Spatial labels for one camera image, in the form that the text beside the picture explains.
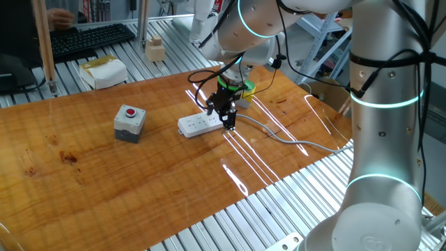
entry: black keyboard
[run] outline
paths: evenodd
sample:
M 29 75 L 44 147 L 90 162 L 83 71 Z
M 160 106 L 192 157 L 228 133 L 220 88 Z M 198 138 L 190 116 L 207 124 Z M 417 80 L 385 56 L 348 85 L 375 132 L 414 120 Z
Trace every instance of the black keyboard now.
M 58 58 L 82 50 L 123 42 L 131 38 L 134 38 L 134 34 L 124 24 L 112 24 L 78 33 L 51 36 L 51 46 L 53 57 Z

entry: white cardboard box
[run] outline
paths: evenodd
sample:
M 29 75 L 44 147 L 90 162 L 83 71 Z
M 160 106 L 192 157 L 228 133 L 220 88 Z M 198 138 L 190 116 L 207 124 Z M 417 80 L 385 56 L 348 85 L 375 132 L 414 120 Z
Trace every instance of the white cardboard box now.
M 124 63 L 107 55 L 79 66 L 81 78 L 93 89 L 103 89 L 128 79 Z

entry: small wooden block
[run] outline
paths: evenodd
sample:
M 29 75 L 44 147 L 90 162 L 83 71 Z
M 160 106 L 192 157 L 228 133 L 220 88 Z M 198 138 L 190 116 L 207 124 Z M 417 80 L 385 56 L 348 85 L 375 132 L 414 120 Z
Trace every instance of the small wooden block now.
M 166 49 L 164 46 L 146 46 L 146 56 L 152 62 L 164 61 Z
M 159 35 L 153 36 L 151 40 L 153 41 L 154 46 L 162 45 L 162 39 L 161 39 L 161 37 Z

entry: wooden table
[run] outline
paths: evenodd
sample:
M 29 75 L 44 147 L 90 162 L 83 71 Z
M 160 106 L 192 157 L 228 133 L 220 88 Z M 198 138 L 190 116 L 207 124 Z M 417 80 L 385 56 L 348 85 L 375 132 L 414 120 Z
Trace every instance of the wooden table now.
M 25 250 L 141 251 L 329 154 L 279 143 L 242 118 L 234 132 L 179 135 L 178 119 L 201 111 L 186 77 L 0 109 L 0 223 L 11 232 L 0 228 L 1 240 L 10 249 L 17 240 Z M 261 90 L 271 77 L 257 68 L 250 79 Z M 138 144 L 114 139 L 122 104 L 147 111 Z M 280 72 L 240 113 L 283 139 L 336 149 L 351 138 L 350 120 Z

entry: power strip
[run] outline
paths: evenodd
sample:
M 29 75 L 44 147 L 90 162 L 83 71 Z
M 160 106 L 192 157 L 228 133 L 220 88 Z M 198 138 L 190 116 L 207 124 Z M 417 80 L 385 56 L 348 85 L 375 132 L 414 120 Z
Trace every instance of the power strip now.
M 178 120 L 178 132 L 186 137 L 194 137 L 202 135 L 206 132 L 210 132 L 216 129 L 223 128 L 223 123 L 217 112 L 213 111 L 211 115 L 207 115 L 207 112 L 187 116 Z

